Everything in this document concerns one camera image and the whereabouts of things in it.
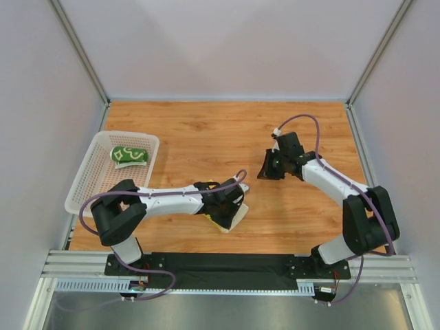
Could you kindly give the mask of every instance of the wood grain floor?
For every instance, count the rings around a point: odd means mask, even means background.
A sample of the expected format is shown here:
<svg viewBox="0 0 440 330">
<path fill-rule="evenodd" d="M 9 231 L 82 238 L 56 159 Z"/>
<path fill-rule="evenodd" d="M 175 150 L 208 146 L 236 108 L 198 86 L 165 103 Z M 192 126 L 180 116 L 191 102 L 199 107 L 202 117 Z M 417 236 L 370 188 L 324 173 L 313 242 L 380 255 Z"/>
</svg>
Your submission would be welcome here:
<svg viewBox="0 0 440 330">
<path fill-rule="evenodd" d="M 257 180 L 271 133 L 286 118 L 315 115 L 321 126 L 320 154 L 336 169 L 364 183 L 358 154 L 341 103 L 299 102 L 114 102 L 106 130 L 135 131 L 160 139 L 151 188 L 180 187 L 213 179 L 222 182 L 248 171 L 247 216 L 222 234 L 203 215 L 174 214 L 144 220 L 135 236 L 144 251 L 309 253 L 342 231 L 342 211 L 330 198 L 295 177 Z M 306 151 L 314 147 L 313 122 L 296 131 Z M 106 250 L 79 224 L 71 250 Z"/>
</svg>

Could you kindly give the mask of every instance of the green cloth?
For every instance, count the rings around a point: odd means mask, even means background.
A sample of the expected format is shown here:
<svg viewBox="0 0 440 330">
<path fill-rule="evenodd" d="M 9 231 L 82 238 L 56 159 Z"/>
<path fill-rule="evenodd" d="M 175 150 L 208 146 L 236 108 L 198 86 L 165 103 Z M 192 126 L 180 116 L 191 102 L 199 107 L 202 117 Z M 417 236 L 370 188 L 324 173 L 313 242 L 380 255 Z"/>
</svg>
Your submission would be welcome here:
<svg viewBox="0 0 440 330">
<path fill-rule="evenodd" d="M 146 166 L 149 154 L 142 148 L 129 148 L 126 146 L 115 146 L 110 157 L 116 162 L 116 168 L 123 168 L 132 165 Z"/>
</svg>

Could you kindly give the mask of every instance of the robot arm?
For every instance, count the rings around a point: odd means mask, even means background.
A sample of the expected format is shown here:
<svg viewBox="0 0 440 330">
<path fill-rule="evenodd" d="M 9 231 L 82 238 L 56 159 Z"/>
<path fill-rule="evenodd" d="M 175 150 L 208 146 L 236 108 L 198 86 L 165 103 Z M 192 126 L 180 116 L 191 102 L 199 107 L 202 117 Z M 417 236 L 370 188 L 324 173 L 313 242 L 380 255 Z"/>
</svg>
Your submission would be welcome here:
<svg viewBox="0 0 440 330">
<path fill-rule="evenodd" d="M 386 237 L 378 220 L 375 216 L 367 215 L 366 209 L 371 210 L 353 186 L 372 199 L 390 232 L 391 239 L 399 238 L 399 227 L 384 188 L 369 188 L 357 183 L 320 158 L 324 165 L 322 166 L 318 163 L 314 151 L 304 152 L 294 132 L 272 137 L 276 140 L 275 145 L 266 150 L 265 161 L 258 178 L 280 180 L 285 178 L 285 173 L 289 173 L 319 188 L 342 207 L 342 235 L 314 247 L 311 251 L 311 259 L 317 268 L 322 269 L 352 256 L 360 256 L 386 244 Z M 336 172 L 350 184 L 344 183 L 331 172 Z"/>
<path fill-rule="evenodd" d="M 237 181 L 233 177 L 222 184 L 196 182 L 170 189 L 137 187 L 131 179 L 121 181 L 110 191 L 138 192 L 143 196 L 111 195 L 92 203 L 90 209 L 101 244 L 110 246 L 125 263 L 134 263 L 142 257 L 142 249 L 132 235 L 138 224 L 149 217 L 176 213 L 207 215 L 223 231 L 229 231 L 248 211 L 243 200 L 249 187 L 243 183 L 232 185 Z M 231 188 L 209 191 L 228 186 Z"/>
</svg>

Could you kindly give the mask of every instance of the mesh basket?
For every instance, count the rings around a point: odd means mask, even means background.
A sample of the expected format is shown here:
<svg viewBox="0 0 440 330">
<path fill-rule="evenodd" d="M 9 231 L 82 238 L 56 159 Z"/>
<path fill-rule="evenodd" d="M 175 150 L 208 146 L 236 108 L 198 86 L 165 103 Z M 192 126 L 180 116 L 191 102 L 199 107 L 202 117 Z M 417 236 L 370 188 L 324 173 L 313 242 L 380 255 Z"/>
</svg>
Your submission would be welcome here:
<svg viewBox="0 0 440 330">
<path fill-rule="evenodd" d="M 110 158 L 110 151 L 115 146 L 146 149 L 147 165 L 115 169 L 115 162 Z M 133 179 L 136 186 L 146 187 L 158 149 L 159 139 L 154 135 L 123 131 L 101 131 L 96 134 L 66 198 L 66 211 L 79 215 L 80 207 L 89 197 L 110 190 L 123 179 Z M 91 217 L 89 206 L 84 216 Z"/>
</svg>

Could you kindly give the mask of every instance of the white partition panel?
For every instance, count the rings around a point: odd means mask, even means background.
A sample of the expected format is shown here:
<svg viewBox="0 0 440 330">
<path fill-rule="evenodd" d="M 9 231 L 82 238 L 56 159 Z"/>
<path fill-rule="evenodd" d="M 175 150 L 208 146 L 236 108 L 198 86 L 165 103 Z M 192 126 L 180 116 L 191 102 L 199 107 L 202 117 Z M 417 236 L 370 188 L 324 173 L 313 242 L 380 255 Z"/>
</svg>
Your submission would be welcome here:
<svg viewBox="0 0 440 330">
<path fill-rule="evenodd" d="M 401 0 L 61 0 L 114 99 L 345 100 Z"/>
<path fill-rule="evenodd" d="M 1 328 L 21 329 L 103 104 L 48 2 L 0 1 Z"/>
<path fill-rule="evenodd" d="M 440 329 L 440 2 L 418 0 L 355 103 L 373 172 Z"/>
</svg>

